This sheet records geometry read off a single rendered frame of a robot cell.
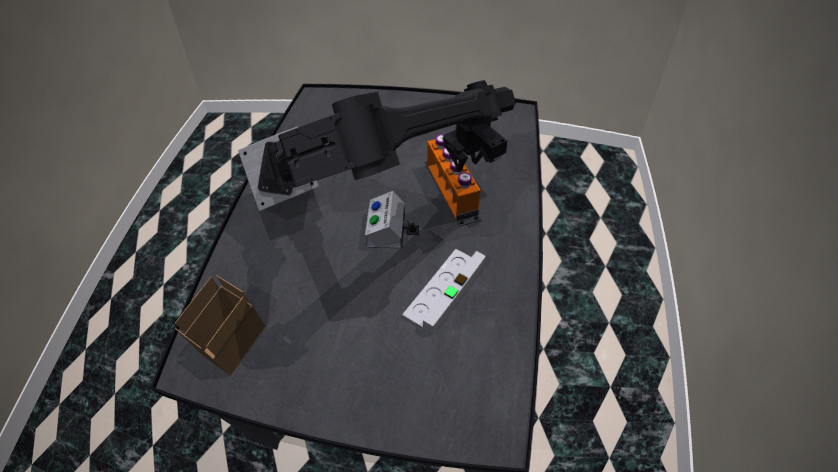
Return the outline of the brown cardboard box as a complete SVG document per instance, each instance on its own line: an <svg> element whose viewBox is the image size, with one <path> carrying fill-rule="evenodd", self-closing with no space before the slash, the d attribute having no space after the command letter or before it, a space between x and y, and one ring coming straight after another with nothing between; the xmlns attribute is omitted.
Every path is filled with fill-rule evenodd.
<svg viewBox="0 0 838 472"><path fill-rule="evenodd" d="M216 277L223 287L210 277L175 322L185 334L175 329L231 376L266 326L243 291Z"/></svg>

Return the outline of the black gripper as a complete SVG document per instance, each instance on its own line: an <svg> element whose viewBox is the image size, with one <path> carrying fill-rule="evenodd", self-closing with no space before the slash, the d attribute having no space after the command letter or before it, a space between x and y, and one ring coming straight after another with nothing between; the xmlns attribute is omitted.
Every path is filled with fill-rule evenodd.
<svg viewBox="0 0 838 472"><path fill-rule="evenodd" d="M449 133L447 133L447 134L444 134L444 135L443 135L443 142L445 142L445 143L444 143L444 147L446 148L446 150L448 151L448 153L449 153L449 154L450 154L450 156L452 157L452 159L453 159L453 162L454 162L454 164L455 164L456 169L457 169L459 172L461 172L461 170L463 169L463 167L464 167L464 165L465 165L465 162L466 162L466 160L467 160L467 158L468 158L468 156L467 156L467 155L471 155L471 154L472 154L472 155L471 155L471 159L472 159L472 162L473 162L475 165L479 162L479 160L483 157L483 155L482 155L481 151L479 150L479 148L477 147L477 145L475 145L475 146L473 146L473 147L471 147L471 148L465 149L465 148L464 148L464 147L463 147L463 146L462 146L462 145L461 145L461 144L457 141L457 131L458 131L458 124L456 124L456 130L454 130L454 131L452 131L452 132L449 132ZM454 151L453 151L453 148L454 148ZM476 153L476 152L478 152L478 151L480 151L480 152L479 152L479 154L477 155L477 157L475 158L475 153ZM451 152L452 152L455 156L454 156ZM463 152L464 152L465 154L464 154ZM456 158L455 158L455 157L456 157ZM458 160L458 161L457 161L457 160ZM458 163L459 163L459 165L458 165Z"/></svg>

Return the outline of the black table edge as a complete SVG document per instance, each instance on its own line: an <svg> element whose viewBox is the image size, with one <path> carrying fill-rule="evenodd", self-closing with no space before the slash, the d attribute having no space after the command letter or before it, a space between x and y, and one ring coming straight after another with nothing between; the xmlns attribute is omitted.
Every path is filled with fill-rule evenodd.
<svg viewBox="0 0 838 472"><path fill-rule="evenodd" d="M276 134L277 130L279 129L280 125L282 124L283 120L287 116L288 112L292 108L293 104L297 100L298 96L300 95L300 93L302 92L304 87L383 89L383 90L401 90L401 91L440 93L440 94L450 94L450 95L457 95L457 94L460 93L458 91L425 89L425 88L411 88L411 87L396 87L396 86L351 85L351 84L302 84L301 88L299 89L299 91L297 92L297 94L295 95L293 100L291 101L290 105L288 106L288 108L284 112L283 116L281 117L280 121L276 125L276 127L273 130L270 137ZM530 427L529 427L529 437L528 437L528 447L527 447L527 457L526 457L525 469L523 469L523 468L509 468L509 467L476 465L476 464L467 464L467 463L458 463L458 462L442 461L442 460L435 460L435 459L427 459L427 458L421 458L421 457L414 457L414 456L384 452L384 451L373 450L373 449L353 446L353 445L349 445L349 444L339 443L339 442L335 442L335 441L330 441L330 440L326 440L326 439L313 437L313 436L297 433L297 432L294 432L294 431L282 429L282 428L279 428L279 427L271 426L271 425L264 424L264 423L261 423L261 422L257 422L257 421L254 421L254 420L250 420L250 419L240 417L240 416L228 413L228 412L224 412L224 411L221 411L221 410L218 410L218 409L215 409L215 408L212 408L212 407L209 407L209 406L206 406L206 405L203 405L203 404L200 404L200 403L197 403L197 402L194 402L194 401L176 396L174 394L162 391L160 389L157 389L156 388L157 383L159 381L162 370L164 368L164 365L166 363L166 360L168 358L168 355L170 353L170 350L172 348L172 345L173 345L174 340L175 340L175 338L177 336L177 333L178 333L178 331L176 329L179 330L179 327L177 325L175 326L176 329L174 328L174 330L173 330L173 333L172 333L171 338L168 342L168 345L166 347L166 350L164 352L164 355L162 357L162 360L160 362L160 365L158 367L158 370L156 372L156 375L154 377L154 380L152 382L152 385L151 385L150 389L153 390L153 391L156 391L158 393L170 396L172 398L175 398L175 399L190 403L192 405L195 405L195 406L198 406L198 407L201 407L201 408L213 411L213 412L217 412L217 413L220 413L220 414L223 414L223 415L235 418L235 419L239 419L239 420L242 420L242 421L245 421L245 422L249 422L249 423L252 423L252 424L255 424L255 425L259 425L259 426L266 427L266 428L269 428L269 429L273 429L273 430L276 430L276 431L284 432L284 433L287 433L287 434L291 434L291 435L295 435L295 436L299 436L299 437L303 437L303 438L307 438L307 439L311 439L311 440L315 440L315 441L319 441L319 442L323 442L323 443L327 443L327 444L341 446L341 447L345 447L345 448L350 448L350 449L355 449L355 450L360 450L360 451L365 451L365 452L370 452L370 453L375 453L375 454L380 454L380 455L386 455L386 456L391 456L391 457L397 457L397 458L403 458L403 459L409 459L409 460L416 460L416 461L423 461L423 462L429 462L429 463L444 464L444 465L461 466L461 467L469 467L469 468L479 468L479 469L489 469L489 470L513 471L513 472L529 472L530 458L531 458L531 448L532 448L532 438L533 438L533 427L534 427L534 416L535 416L536 392L537 392L539 349L540 349L540 331L541 331L541 309L542 309L542 274L543 274L542 174L541 174L541 152L540 152L540 134L539 134L539 118L538 118L538 104L537 104L537 101L530 101L530 100L517 99L517 98L515 98L515 101L518 102L518 103L525 103L525 104L532 104L532 105L536 104L535 109L536 109L536 119L537 119L536 120L536 125L537 125L537 136L538 136L537 137L537 144L538 144L538 167L539 167L540 257L539 257L538 320L537 320L537 338L536 338L536 354L535 354L535 369L534 369L532 406L531 406L531 417L530 417ZM219 229L219 231L218 231L218 233L217 233L217 235L216 235L216 237L215 237L215 239L214 239L214 241L213 241L213 243L210 247L210 250L209 250L209 252L208 252L208 254L207 254L207 256L206 256L206 258L205 258L205 260L202 264L202 267L201 267L201 269L200 269L200 271L199 271L199 273L196 277L196 280L195 280L195 282L192 286L192 289L191 289L191 291L188 295L188 298L187 298L187 300L184 304L184 307L181 311L181 314L184 312L184 310L190 304L190 302L193 298L193 295L196 291L196 288L197 288L197 286L200 282L200 279L201 279L201 277L202 277L202 275L205 271L205 268L206 268L206 266L207 266L207 264L208 264L208 262L211 258L211 255L212 255L212 253L213 253L213 251L214 251L214 249L215 249L215 247L216 247L216 245L217 245L217 243L220 239L220 236L221 236L221 234L222 234L222 232L223 232L223 230L224 230L224 228L225 228L225 226L226 226L226 224L227 224L227 222L228 222L228 220L229 220L237 202L239 201L247 183L248 183L248 178L246 177L243 185L241 186L235 200L233 201L233 203L232 203L232 205L231 205L231 207L230 207L230 209L229 209L229 211L228 211L228 213L227 213L227 215L226 215L226 217L225 217L225 219L224 219L224 221L223 221L223 223L222 223L222 225L221 225L221 227L220 227L220 229ZM181 316L181 314L180 314L180 316Z"/></svg>

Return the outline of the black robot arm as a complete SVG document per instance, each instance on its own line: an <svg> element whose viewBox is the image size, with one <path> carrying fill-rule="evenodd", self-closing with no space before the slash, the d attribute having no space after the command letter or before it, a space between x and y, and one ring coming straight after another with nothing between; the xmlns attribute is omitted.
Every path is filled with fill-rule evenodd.
<svg viewBox="0 0 838 472"><path fill-rule="evenodd" d="M454 98L404 108L382 107L378 92L345 98L332 104L334 115L266 142L258 189L290 195L294 187L349 169L355 180L362 179L400 165L395 149L406 140L455 124L457 141L465 149L477 144L486 163L492 163L506 153L508 141L491 122L515 104L512 89L494 90L485 80L467 85ZM473 123L477 126L462 125Z"/></svg>

